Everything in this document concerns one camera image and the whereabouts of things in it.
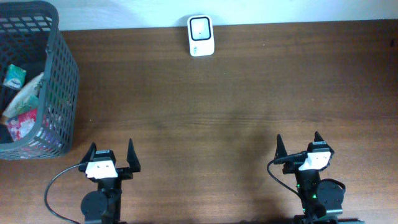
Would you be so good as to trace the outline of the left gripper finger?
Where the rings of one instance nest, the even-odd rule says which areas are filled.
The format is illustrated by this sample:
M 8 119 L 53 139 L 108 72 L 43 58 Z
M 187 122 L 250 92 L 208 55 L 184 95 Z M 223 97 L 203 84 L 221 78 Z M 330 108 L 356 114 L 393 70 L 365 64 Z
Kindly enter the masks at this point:
M 141 164 L 138 160 L 137 154 L 134 149 L 133 141 L 131 138 L 129 139 L 126 160 L 129 164 L 129 167 L 131 168 L 132 172 L 140 172 L 141 171 Z
M 96 153 L 96 144 L 94 142 L 91 143 L 89 150 L 87 153 L 83 156 L 83 159 L 80 161 L 80 164 L 86 164 L 89 161 L 91 161 Z

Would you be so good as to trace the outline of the red purple pad package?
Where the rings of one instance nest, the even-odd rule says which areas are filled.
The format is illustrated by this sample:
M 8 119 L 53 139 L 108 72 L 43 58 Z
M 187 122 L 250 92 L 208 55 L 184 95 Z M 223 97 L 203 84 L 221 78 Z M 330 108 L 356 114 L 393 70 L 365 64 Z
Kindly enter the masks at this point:
M 7 130 L 13 141 L 21 140 L 34 127 L 37 119 L 37 109 L 27 111 L 5 122 Z

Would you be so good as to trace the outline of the teal snack packet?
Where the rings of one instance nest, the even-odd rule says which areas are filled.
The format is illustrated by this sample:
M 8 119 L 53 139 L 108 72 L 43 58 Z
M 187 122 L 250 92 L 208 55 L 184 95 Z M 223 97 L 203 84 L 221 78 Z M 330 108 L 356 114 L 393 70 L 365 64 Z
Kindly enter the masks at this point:
M 30 110 L 37 109 L 38 105 L 39 98 L 36 95 L 14 98 L 7 109 L 8 117 L 14 117 Z

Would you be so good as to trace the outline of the white cream tube gold cap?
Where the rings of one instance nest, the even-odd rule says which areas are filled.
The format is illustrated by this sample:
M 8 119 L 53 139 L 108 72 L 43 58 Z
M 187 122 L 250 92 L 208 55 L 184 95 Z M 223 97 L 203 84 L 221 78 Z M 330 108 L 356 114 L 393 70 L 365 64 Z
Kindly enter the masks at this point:
M 22 88 L 22 90 L 20 90 L 16 94 L 16 96 L 14 98 L 18 98 L 18 97 L 23 98 L 28 95 L 36 95 L 37 97 L 39 97 L 39 92 L 40 92 L 40 88 L 41 88 L 40 82 L 43 79 L 43 76 L 44 76 L 44 72 L 42 72 L 39 75 L 37 75 L 36 77 L 34 77 L 28 84 L 26 84 Z M 7 114 L 7 109 L 8 109 L 9 104 L 7 105 L 6 109 L 2 112 L 2 115 L 7 118 L 12 118 L 12 117 L 8 117 L 8 114 Z

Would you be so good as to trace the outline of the small teal tissue pack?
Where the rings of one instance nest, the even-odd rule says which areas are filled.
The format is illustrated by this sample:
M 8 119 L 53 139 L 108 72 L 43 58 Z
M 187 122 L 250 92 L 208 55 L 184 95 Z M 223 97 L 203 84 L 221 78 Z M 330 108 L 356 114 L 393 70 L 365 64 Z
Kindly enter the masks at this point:
M 21 90 L 24 86 L 26 73 L 24 69 L 10 64 L 7 68 L 3 85 L 14 90 Z

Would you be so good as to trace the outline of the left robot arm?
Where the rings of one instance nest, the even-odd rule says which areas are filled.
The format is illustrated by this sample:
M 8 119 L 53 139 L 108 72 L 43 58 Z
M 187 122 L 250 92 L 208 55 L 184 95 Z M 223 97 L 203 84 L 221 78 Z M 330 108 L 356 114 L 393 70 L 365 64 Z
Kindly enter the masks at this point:
M 127 167 L 116 167 L 112 150 L 99 151 L 92 143 L 78 165 L 87 179 L 97 184 L 97 189 L 87 193 L 80 205 L 85 223 L 121 223 L 122 181 L 133 179 L 141 171 L 141 165 L 134 150 L 132 139 L 127 147 Z

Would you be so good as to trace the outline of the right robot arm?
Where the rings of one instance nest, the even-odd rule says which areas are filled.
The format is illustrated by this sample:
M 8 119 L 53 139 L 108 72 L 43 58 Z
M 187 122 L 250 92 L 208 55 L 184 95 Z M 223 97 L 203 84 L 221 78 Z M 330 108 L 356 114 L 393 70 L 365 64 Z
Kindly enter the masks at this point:
M 305 151 L 287 154 L 282 136 L 277 135 L 274 159 L 267 165 L 268 174 L 280 185 L 293 192 L 301 201 L 303 213 L 295 215 L 292 223 L 362 223 L 362 220 L 339 219 L 343 213 L 343 200 L 346 192 L 344 183 L 335 179 L 321 179 L 320 172 L 330 165 L 334 150 L 314 133 L 314 140 Z M 270 171 L 270 166 L 282 165 L 284 175 L 293 174 L 296 189 L 292 189 Z

